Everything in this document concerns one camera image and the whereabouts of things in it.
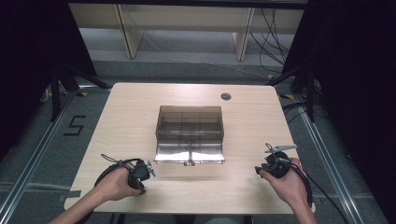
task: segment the human hand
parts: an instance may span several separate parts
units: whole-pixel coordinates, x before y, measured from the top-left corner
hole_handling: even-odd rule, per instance
[[[92,190],[99,192],[105,201],[118,201],[129,196],[138,196],[140,189],[128,185],[129,171],[120,167],[106,175]]]
[[[300,170],[303,170],[298,159],[290,158],[290,162],[297,165]],[[292,169],[289,169],[279,179],[264,170],[260,171],[260,175],[270,183],[277,196],[289,206],[307,205],[305,185]]]

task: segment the hand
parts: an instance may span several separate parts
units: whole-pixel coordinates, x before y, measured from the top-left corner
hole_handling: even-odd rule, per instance
[[[290,161],[297,165],[300,170],[303,170],[298,159],[290,158]],[[279,179],[264,170],[260,171],[260,175],[270,183],[277,196],[291,207],[299,223],[317,223],[306,200],[306,190],[303,180],[292,169],[289,169]]]
[[[105,201],[118,201],[129,196],[138,196],[140,189],[133,189],[128,185],[129,171],[125,167],[115,169],[106,175],[93,190],[100,192]]]
[[[290,158],[291,163],[296,164],[300,170],[300,161],[296,158]],[[275,178],[264,170],[260,171],[260,175],[266,179],[275,190],[277,196],[288,205],[292,206],[295,203],[302,203],[306,201],[305,185],[301,178],[291,169],[282,177]]]
[[[125,167],[113,170],[78,202],[53,219],[50,224],[77,223],[102,203],[138,196],[141,190],[129,187],[128,174],[129,171]]]

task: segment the clear plastic box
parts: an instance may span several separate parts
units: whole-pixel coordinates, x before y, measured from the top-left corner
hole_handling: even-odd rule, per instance
[[[157,163],[224,163],[220,106],[162,105],[156,136]]]

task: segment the wooden table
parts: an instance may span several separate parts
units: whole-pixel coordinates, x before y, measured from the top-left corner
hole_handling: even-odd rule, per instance
[[[231,100],[221,99],[230,93]],[[117,83],[93,133],[71,190],[81,196],[111,163],[152,161],[161,105],[221,106],[224,164],[153,164],[157,177],[144,182],[147,193],[107,202],[97,212],[148,214],[291,214],[254,166],[265,162],[265,143],[292,145],[290,130],[273,87],[243,85]],[[288,150],[297,157],[295,149]],[[69,198],[67,209],[79,198]]]

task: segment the metal bar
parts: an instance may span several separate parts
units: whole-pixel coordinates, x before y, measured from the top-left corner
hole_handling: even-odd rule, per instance
[[[67,0],[67,3],[124,4],[185,7],[265,7],[306,9],[308,0]],[[313,3],[314,7],[327,7],[331,1]]]
[[[296,95],[296,100],[298,103],[303,102],[303,99],[300,95]],[[302,107],[299,107],[299,110],[302,113],[304,112],[304,109]],[[324,144],[315,123],[311,122],[310,118],[305,113],[303,113],[303,120],[306,129],[308,130],[309,134],[312,137],[312,140],[314,141],[315,147],[329,175],[329,178],[332,181],[335,192],[337,193],[341,204],[346,211],[346,216],[349,223],[364,223],[361,217],[361,213],[359,212],[358,207],[355,203],[355,200],[350,195],[347,185],[345,184],[334,162],[332,161],[332,156],[326,148],[326,145]]]
[[[0,207],[0,223],[7,224],[9,219],[11,218],[15,208],[17,207],[21,197],[29,183],[32,179],[35,170],[40,164],[42,158],[44,157],[45,152],[47,151],[48,146],[56,133],[59,124],[64,118],[64,112],[66,108],[70,105],[73,98],[75,97],[75,92],[69,92],[66,94],[64,102],[61,106],[61,111],[58,117],[55,120],[52,120],[49,124],[49,127],[45,131],[43,137],[38,143],[35,151],[33,152],[30,160],[27,162],[25,168],[23,169],[21,175],[18,180],[15,182],[8,196],[4,199]]]
[[[95,91],[95,92],[97,92],[97,91],[99,91],[99,92],[111,92],[111,88],[110,89],[103,89],[103,88],[100,88],[100,87],[98,87],[98,86],[96,86],[96,85],[91,85],[91,84],[80,84],[79,85],[79,88],[78,88],[78,90],[77,90],[77,93],[79,93],[79,92],[90,92],[90,91]]]

